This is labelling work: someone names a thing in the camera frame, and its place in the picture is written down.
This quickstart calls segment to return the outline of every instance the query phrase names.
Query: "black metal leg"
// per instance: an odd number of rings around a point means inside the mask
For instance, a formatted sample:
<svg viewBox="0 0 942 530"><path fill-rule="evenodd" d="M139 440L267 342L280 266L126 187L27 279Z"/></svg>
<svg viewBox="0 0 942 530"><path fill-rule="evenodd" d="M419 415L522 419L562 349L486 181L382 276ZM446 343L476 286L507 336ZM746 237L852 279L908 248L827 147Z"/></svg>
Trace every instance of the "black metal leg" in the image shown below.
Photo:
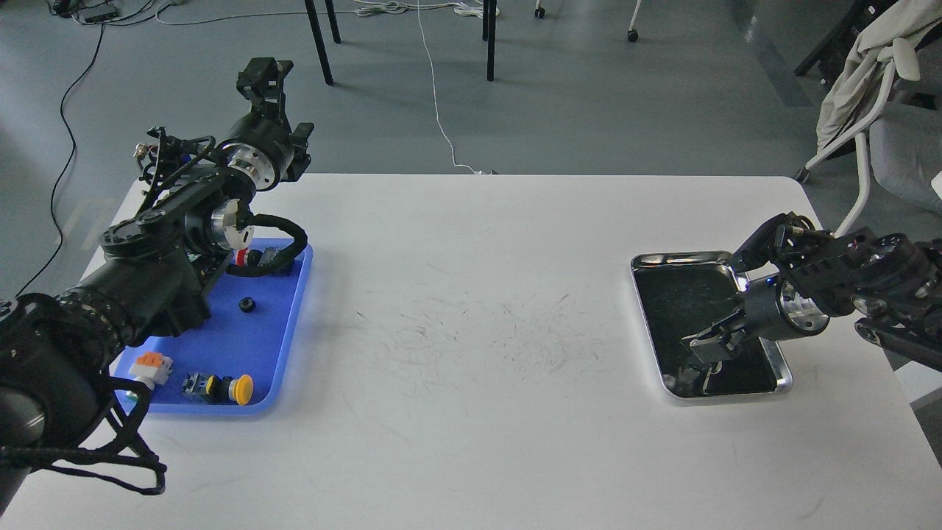
<svg viewBox="0 0 942 530"><path fill-rule="evenodd" d="M482 14L483 16L480 17L480 19L483 21L483 29L481 30L480 38L481 38L482 41L487 41L487 35L488 35L488 32L487 32L487 21L488 21L487 13L488 13L488 7L491 5L491 0L482 0L482 1L484 2L484 7L481 8L481 9L482 9L481 14Z"/></svg>
<svg viewBox="0 0 942 530"><path fill-rule="evenodd" d="M317 46L317 56L320 58L320 69L324 73L324 82L332 85L331 63L327 60L327 50L324 49L324 36L320 33L320 23L317 21L314 0L304 0L304 7L307 8L307 20L311 23L311 33L314 34L314 44Z"/></svg>
<svg viewBox="0 0 942 530"><path fill-rule="evenodd" d="M331 34L333 35L333 41L337 44L340 43L340 28L337 27L337 13L333 10L333 0L326 0L327 4L327 20L331 23Z"/></svg>
<svg viewBox="0 0 942 530"><path fill-rule="evenodd" d="M485 13L488 22L487 35L487 80L494 81L494 44L497 40L497 0L490 0L490 13Z"/></svg>

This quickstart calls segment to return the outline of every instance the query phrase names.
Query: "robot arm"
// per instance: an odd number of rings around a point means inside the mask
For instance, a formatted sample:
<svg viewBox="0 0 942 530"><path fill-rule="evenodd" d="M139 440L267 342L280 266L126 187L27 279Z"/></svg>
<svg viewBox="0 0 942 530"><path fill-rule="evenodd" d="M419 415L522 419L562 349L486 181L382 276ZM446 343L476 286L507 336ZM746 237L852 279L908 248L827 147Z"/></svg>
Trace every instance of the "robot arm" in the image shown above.
<svg viewBox="0 0 942 530"><path fill-rule="evenodd" d="M751 337L817 335L830 318L858 310L864 340L942 371L942 241L876 238L866 228L835 238L783 213L762 224L730 265L742 273L766 263L778 273L750 282L733 313L683 339L701 362L735 358Z"/></svg>
<svg viewBox="0 0 942 530"><path fill-rule="evenodd" d="M207 295L224 272L271 273L305 248L307 236L296 224L249 209L257 191L298 180L311 160L314 126L291 131L284 115L291 67L273 58L250 61L236 85L252 109L219 146L212 137L184 141L163 128L149 131L157 144L139 146L137 154L138 161L149 159L141 179L150 188L133 219L102 235L105 265L59 296L28 293L0 302L0 513L38 469L97 476L144 494L163 491L166 466L137 432L150 391L111 377L108 365L125 346L176 337L210 318ZM230 264L233 251L249 246L255 225L280 228L294 241L264 265ZM138 396L129 414L115 401L118 389ZM102 420L115 438L81 449ZM119 455L124 449L138 456ZM146 468L156 485L138 488L59 467L59 460Z"/></svg>

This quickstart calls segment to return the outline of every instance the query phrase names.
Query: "white terminal block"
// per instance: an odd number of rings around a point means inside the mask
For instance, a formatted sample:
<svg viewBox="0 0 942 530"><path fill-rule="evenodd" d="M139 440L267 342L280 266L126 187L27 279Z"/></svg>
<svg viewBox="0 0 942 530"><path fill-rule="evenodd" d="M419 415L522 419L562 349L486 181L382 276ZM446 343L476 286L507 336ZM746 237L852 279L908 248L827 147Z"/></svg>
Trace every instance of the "white terminal block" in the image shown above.
<svg viewBox="0 0 942 530"><path fill-rule="evenodd" d="M128 373L135 376L135 381L140 381L153 390L154 384L163 385L167 382L172 365L173 359L170 357L157 352L147 352L135 359Z"/></svg>

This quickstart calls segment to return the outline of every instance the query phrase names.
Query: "black cable on floor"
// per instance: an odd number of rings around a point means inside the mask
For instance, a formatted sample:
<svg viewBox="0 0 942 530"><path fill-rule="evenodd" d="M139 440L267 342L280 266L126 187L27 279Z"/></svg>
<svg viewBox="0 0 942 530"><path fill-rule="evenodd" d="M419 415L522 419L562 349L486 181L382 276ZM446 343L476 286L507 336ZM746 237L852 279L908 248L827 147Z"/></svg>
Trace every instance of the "black cable on floor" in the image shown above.
<svg viewBox="0 0 942 530"><path fill-rule="evenodd" d="M65 124L66 130L69 131L69 139L72 141L72 151L69 153L69 159L66 160L65 165L62 167L61 173L59 173L59 176L56 178L56 183L53 184L52 192L49 193L49 216L52 218L53 224L56 226L56 232L59 235L58 245L56 246L55 252L53 252L53 254L49 256L49 259L46 260L45 265L43 265L42 268L39 269L38 272L33 274L32 278L29 278L29 281L26 282L25 285L23 285L23 288L17 291L16 296L20 296L21 294L23 294L23 291L25 291L26 288L29 287L31 283L36 281L36 278L40 277L40 274L45 272L45 270L49 267L49 264L53 262L53 259L56 259L56 256L58 256L59 251L62 250L62 244L65 243L65 236L62 234L62 227L59 226L58 218L56 217L56 209L54 208L54 202L56 201L56 189L58 188L59 182L62 181L62 177L65 176L65 172L68 171L69 166L72 165L72 159L75 157L75 150L77 148L77 145L75 144L75 135L72 133L72 128L69 126L69 122L66 121L65 119L65 100L69 97L69 94L72 92L72 89L75 88L75 85L77 85L79 81L84 79L85 76L88 75L89 72L91 71L91 67L95 65L95 60L98 58L98 52L99 50L102 49L102 38L104 36L105 36L105 25L102 24L98 32L98 43L95 44L95 53L94 55L91 56L91 62L89 62L89 66L87 66L85 68L85 71L82 72L82 74L79 77L77 77L75 81L72 82L71 85L69 85L69 88L66 89L65 93L62 94L62 100L59 101L59 118L61 118L62 122Z"/></svg>

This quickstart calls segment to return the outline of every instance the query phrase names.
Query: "black cable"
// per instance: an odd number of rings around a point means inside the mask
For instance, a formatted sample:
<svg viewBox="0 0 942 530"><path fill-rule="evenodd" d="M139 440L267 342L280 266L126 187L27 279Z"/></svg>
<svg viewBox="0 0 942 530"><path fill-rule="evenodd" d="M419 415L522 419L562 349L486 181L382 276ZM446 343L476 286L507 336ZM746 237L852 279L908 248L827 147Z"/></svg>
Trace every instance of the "black cable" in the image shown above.
<svg viewBox="0 0 942 530"><path fill-rule="evenodd" d="M135 20L134 22L129 22L129 23L127 23L127 24L112 24L112 23L106 23L106 25L110 25L110 26L113 26L113 27L128 27L129 25L143 24L143 23L145 23L145 22L147 22L147 21L149 21L149 20L153 20L155 16L156 16L156 15L151 15L151 16L149 16L149 17L147 17L147 18L142 18L142 19L140 19L140 20Z"/></svg>
<svg viewBox="0 0 942 530"><path fill-rule="evenodd" d="M73 134L72 128L69 126L69 122L65 119L65 100L69 97L69 93L72 92L72 89L75 87L75 85L77 85L79 81L84 79L85 76L88 75L89 72L91 71L91 67L95 65L95 60L98 58L98 52L102 49L102 39L104 38L104 36L105 36L105 26L102 25L101 31L98 32L98 43L95 44L95 53L91 56L91 62L89 62L89 66L85 67L85 71L83 71L82 74L79 77L77 77L75 81L72 82L71 85L69 85L69 88L66 89L65 93L62 94L62 100L59 101L59 118L65 124L66 130L69 131L69 140L72 141L72 151L69 153L69 159L67 159L65 161L65 165L62 166L62 171L59 173L59 176L56 178L56 183L53 184L52 192L49 193L49 216L52 217L53 224L56 226L56 232L59 235L59 241L58 241L58 245L56 246L56 251L51 256L49 256L49 259L46 260L46 263L42 266L42 268L40 268L37 273L33 274L32 278L29 278L29 281L26 282L25 285L23 285L23 288L17 291L16 296L20 296L21 294L23 294L23 291L26 290L27 287L29 287L29 284L36 281L36 278L40 277L40 274L45 272L45 270L49 267L49 264L53 262L53 259L56 259L56 256L58 256L59 251L62 250L62 245L65 243L65 236L62 234L62 227L59 226L58 218L56 217L56 209L54 208L54 202L56 201L56 190L58 189L59 182L61 182L62 177L65 176L65 172L69 170L69 166L72 165L72 160L73 158L75 158L75 151L78 147L75 143L75 134Z"/></svg>

